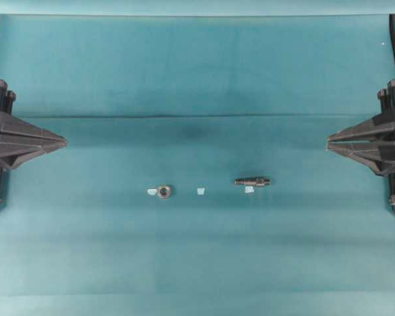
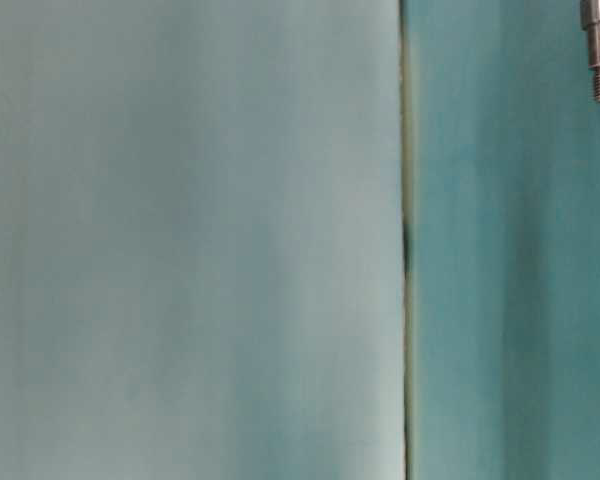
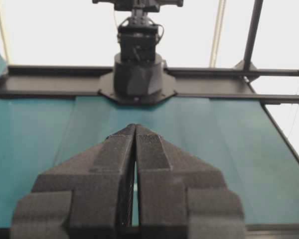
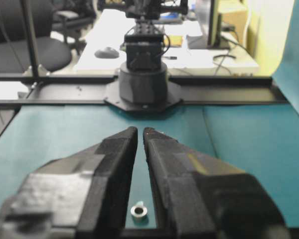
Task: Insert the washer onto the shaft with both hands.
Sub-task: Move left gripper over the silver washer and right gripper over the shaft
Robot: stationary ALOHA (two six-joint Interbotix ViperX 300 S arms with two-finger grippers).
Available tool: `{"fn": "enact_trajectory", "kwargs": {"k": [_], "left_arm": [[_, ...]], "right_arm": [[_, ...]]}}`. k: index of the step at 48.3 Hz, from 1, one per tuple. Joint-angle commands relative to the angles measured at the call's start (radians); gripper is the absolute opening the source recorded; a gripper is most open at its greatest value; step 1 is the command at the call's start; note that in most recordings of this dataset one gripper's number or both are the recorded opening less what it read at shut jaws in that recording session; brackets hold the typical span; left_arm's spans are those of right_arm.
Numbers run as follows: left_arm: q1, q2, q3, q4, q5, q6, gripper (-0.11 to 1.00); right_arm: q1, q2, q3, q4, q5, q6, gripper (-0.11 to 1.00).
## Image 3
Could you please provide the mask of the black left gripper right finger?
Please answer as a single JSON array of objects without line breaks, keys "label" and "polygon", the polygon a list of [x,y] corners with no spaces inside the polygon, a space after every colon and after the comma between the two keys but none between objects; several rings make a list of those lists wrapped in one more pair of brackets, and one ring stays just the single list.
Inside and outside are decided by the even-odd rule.
[{"label": "black left gripper right finger", "polygon": [[244,210],[220,169],[138,124],[135,132],[141,237],[243,239]]}]

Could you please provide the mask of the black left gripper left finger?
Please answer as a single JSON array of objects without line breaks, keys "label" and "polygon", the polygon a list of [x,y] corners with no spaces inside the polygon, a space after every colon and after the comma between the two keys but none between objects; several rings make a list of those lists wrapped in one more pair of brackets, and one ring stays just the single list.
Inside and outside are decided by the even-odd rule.
[{"label": "black left gripper left finger", "polygon": [[131,223],[135,125],[39,174],[14,210],[12,239],[115,239]]}]

